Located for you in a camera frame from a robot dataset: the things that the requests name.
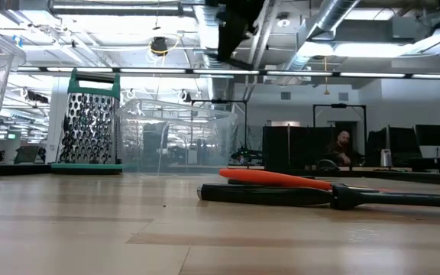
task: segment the metal frame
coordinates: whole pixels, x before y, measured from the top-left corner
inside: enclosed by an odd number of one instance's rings
[[[440,80],[440,73],[359,73],[359,72],[326,72],[326,71],[280,71],[280,70],[216,70],[192,68],[156,68],[156,67],[89,67],[89,66],[21,66],[17,74],[69,76],[71,71],[89,73],[115,74],[122,76],[184,77],[184,76],[311,76],[359,79],[420,79]]]
[[[366,119],[366,105],[347,105],[347,104],[314,104],[312,107],[313,127],[317,126],[317,117],[315,112],[317,107],[330,107],[330,108],[362,108],[363,109],[363,123],[364,123],[364,153],[366,153],[367,142],[367,119]]]

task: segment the black bar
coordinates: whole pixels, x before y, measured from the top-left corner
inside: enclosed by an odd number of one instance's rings
[[[367,152],[367,119],[366,119],[366,105],[361,106],[363,109],[363,120],[364,120],[364,155],[366,155]]]
[[[271,186],[245,186],[203,184],[198,197],[213,202],[233,202],[275,206],[310,206],[329,204],[331,192],[313,188],[283,188]]]
[[[440,207],[440,195],[396,192],[362,193],[346,186],[333,186],[332,192],[337,198],[332,203],[332,207],[340,210],[352,209],[365,203]]]

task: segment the desk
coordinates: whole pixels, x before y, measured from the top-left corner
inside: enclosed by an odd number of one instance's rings
[[[410,160],[410,166],[416,172],[423,172],[429,169],[439,170],[440,173],[440,157],[427,157],[422,159]]]

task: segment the bald man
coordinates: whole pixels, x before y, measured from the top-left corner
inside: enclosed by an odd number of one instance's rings
[[[337,156],[338,165],[349,166],[351,165],[351,158],[348,156],[349,152],[349,141],[351,136],[346,131],[341,131],[337,136],[337,141],[333,143],[329,149],[329,153],[333,153]]]

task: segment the fluorescent light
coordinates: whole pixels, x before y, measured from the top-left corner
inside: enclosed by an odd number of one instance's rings
[[[49,72],[66,72],[66,73],[70,73],[70,72],[73,71],[73,68],[66,68],[66,67],[59,68],[59,67],[55,67],[55,68],[47,68],[47,70]]]
[[[40,130],[40,131],[46,131],[47,130],[44,127],[38,127],[38,126],[35,126],[35,125],[28,125],[28,126],[30,126],[30,128],[37,129],[37,130]]]
[[[39,69],[37,67],[18,67],[18,71],[20,72],[34,72],[34,71],[39,71]]]
[[[6,111],[6,110],[1,110],[1,111],[0,111],[0,117],[6,117],[6,118],[9,118],[9,117],[11,117],[11,113],[8,112],[8,111]]]
[[[404,73],[341,73],[347,77],[369,77],[369,78],[403,78]]]
[[[112,68],[77,68],[78,72],[113,73]]]
[[[408,45],[344,43],[335,46],[334,55],[338,57],[398,57],[408,51]]]
[[[329,44],[305,42],[296,53],[298,57],[328,57],[334,55],[334,49]]]
[[[121,69],[122,73],[186,73],[182,69]]]
[[[413,79],[440,79],[440,74],[414,74]]]
[[[332,76],[332,72],[290,72],[290,71],[268,71],[268,76]]]
[[[43,132],[43,131],[32,131],[31,133],[32,134],[45,134],[45,135],[48,135],[48,133]]]
[[[54,5],[53,9],[103,9],[104,5]],[[161,11],[176,11],[176,7],[167,7],[167,6],[146,6],[146,5],[106,5],[107,9],[110,10],[135,10],[135,9],[142,9],[142,10],[161,10]]]
[[[28,126],[23,126],[23,125],[11,125],[11,127],[19,128],[19,129],[28,129]]]
[[[226,75],[258,75],[258,70],[193,70],[198,74],[226,74]]]

